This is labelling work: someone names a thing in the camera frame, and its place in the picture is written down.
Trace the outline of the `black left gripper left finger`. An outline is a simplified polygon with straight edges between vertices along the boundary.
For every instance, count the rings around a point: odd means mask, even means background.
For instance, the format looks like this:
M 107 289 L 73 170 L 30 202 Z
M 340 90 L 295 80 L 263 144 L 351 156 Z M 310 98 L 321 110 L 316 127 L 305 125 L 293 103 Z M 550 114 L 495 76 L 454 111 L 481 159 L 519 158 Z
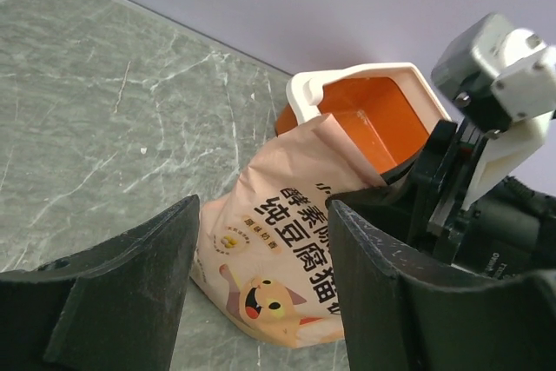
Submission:
M 3 272 L 2 369 L 169 369 L 199 209 L 191 195 L 94 247 Z

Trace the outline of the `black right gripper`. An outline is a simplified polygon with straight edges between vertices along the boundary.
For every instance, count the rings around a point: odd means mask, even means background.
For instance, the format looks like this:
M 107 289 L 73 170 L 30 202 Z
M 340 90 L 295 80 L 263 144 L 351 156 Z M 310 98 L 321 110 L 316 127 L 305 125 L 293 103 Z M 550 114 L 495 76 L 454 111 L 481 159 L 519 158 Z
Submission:
M 446 265 L 493 279 L 555 267 L 555 198 L 513 176 L 470 207 L 487 145 L 471 123 L 436 124 L 424 147 L 390 171 L 391 182 L 335 195 L 382 232 Z

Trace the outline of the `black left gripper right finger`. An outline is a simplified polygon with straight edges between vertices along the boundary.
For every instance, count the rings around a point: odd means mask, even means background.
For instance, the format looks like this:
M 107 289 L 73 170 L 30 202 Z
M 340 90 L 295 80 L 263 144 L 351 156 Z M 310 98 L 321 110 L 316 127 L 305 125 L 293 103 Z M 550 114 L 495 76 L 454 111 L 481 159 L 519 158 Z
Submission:
M 555 274 L 504 281 L 438 262 L 340 201 L 328 231 L 353 370 L 552 370 Z

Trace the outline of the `pink cat litter bag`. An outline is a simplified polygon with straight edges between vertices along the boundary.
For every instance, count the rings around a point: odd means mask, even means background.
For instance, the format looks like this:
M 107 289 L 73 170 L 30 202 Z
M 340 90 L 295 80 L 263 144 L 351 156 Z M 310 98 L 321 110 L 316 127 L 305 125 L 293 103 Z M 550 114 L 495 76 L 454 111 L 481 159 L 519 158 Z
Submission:
M 381 184 L 331 115 L 264 144 L 200 213 L 192 278 L 247 335 L 287 348 L 341 340 L 326 200 Z

